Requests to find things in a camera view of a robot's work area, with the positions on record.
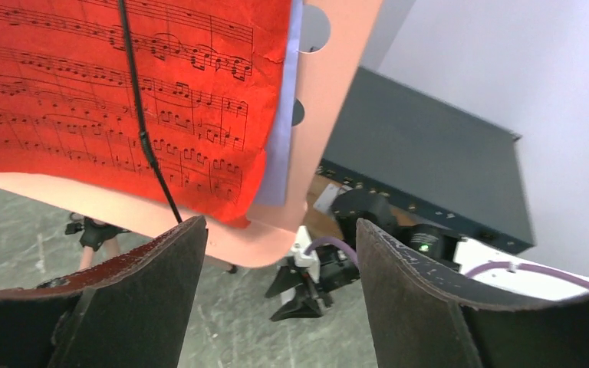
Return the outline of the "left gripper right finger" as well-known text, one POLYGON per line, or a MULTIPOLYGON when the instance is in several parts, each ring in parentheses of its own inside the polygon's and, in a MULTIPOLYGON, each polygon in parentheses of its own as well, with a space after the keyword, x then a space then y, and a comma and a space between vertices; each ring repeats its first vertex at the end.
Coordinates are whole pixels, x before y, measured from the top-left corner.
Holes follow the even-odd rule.
POLYGON ((589 367, 589 294, 546 301, 483 284, 357 222, 381 367, 589 367))

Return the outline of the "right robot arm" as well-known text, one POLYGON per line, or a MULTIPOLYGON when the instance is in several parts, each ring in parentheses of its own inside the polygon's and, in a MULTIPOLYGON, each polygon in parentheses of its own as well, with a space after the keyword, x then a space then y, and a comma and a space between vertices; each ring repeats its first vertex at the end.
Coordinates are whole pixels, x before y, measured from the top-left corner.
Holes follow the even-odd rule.
POLYGON ((358 219, 370 220, 413 250, 502 290, 550 301, 589 292, 589 277, 509 255, 430 223, 401 225, 386 197, 366 189, 323 191, 314 206, 328 210, 341 236, 312 239, 306 226, 299 227, 265 292, 266 298, 281 300, 272 321, 322 317, 334 303, 332 291, 360 279, 354 263, 358 219))

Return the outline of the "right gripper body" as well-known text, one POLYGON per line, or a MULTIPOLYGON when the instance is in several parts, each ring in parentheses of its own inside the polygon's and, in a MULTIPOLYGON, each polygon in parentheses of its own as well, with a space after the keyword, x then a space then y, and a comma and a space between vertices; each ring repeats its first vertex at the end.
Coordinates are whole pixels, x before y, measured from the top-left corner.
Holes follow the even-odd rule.
POLYGON ((333 246, 313 249, 309 246, 304 250, 304 255, 316 255, 319 260, 317 281, 310 275, 304 282, 304 290, 308 295, 329 294, 360 279, 357 266, 340 249, 333 246))

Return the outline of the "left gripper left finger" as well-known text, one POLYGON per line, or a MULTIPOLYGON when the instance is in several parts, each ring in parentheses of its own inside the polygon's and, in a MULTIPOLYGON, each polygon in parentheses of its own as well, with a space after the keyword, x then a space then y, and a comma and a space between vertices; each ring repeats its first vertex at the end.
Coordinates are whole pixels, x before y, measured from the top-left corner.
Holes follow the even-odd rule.
POLYGON ((0 290, 0 367, 175 367, 208 237, 192 217, 33 288, 0 290))

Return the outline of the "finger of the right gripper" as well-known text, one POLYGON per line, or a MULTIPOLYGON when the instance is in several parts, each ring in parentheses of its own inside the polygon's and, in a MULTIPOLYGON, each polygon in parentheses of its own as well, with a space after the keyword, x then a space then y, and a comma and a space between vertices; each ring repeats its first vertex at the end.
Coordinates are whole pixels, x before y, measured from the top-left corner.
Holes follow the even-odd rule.
POLYGON ((310 296, 292 291, 280 293, 279 299, 281 306, 269 318, 272 322, 321 318, 326 314, 327 309, 333 306, 333 298, 329 294, 310 296))
POLYGON ((303 273, 300 269, 287 265, 281 266, 265 292, 265 298, 279 296, 281 299, 295 299, 296 287, 302 284, 302 281, 303 273))

